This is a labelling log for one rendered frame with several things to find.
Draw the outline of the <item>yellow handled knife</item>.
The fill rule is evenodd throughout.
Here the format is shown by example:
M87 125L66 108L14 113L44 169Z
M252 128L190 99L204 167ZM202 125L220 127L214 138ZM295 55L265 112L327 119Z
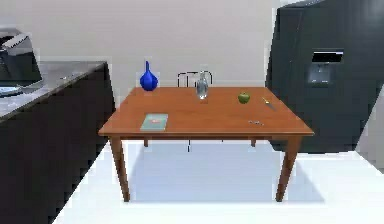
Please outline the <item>yellow handled knife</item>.
M271 108L272 110L276 111L276 108L273 106L273 104L272 104L269 100L267 100L267 99L264 98L264 97L262 97L262 99L263 99L263 101L264 101L264 103L265 103L266 106L268 106L268 107Z

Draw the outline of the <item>pale blue plate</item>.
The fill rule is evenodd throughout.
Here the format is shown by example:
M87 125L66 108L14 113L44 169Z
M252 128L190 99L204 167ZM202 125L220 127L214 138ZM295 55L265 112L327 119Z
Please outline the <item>pale blue plate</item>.
M0 87L0 97L11 96L22 92L20 87Z

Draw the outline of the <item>teal book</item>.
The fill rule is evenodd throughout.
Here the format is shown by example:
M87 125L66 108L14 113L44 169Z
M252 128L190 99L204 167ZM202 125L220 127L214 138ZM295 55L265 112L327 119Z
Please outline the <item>teal book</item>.
M161 113L149 113L145 116L142 125L140 127L141 131L164 131L166 129L168 120L167 114Z

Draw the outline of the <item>blue vase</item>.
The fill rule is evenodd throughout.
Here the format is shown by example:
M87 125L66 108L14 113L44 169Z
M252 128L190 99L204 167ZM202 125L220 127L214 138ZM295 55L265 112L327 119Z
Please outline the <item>blue vase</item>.
M145 91L153 91L158 86L157 77L150 70L150 63L145 62L145 72L140 77L140 85Z

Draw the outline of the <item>black kitchen counter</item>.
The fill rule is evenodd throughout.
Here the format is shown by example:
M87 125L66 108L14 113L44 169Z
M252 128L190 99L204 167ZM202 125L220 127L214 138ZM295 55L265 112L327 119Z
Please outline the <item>black kitchen counter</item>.
M0 99L0 224L52 224L107 139L108 64L43 62L43 81Z

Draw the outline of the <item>brown wooden table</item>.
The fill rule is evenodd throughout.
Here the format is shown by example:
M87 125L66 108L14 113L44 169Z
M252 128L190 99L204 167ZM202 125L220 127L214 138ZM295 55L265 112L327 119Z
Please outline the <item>brown wooden table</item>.
M250 100L238 101L246 92ZM269 100L276 111L265 105ZM149 113L167 114L164 131L141 131ZM262 125L248 123L260 121ZM130 200L122 142L124 140L285 140L287 149L277 185L276 200L282 201L301 140L314 132L266 87L213 87L205 100L187 87L159 87L146 92L132 89L119 108L99 130L109 138L124 201Z

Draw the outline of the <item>black fridge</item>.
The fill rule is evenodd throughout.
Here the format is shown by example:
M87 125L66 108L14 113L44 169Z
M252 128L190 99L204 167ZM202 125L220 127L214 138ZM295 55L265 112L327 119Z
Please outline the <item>black fridge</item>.
M353 151L384 86L384 0L276 10L266 87L313 131L302 153Z

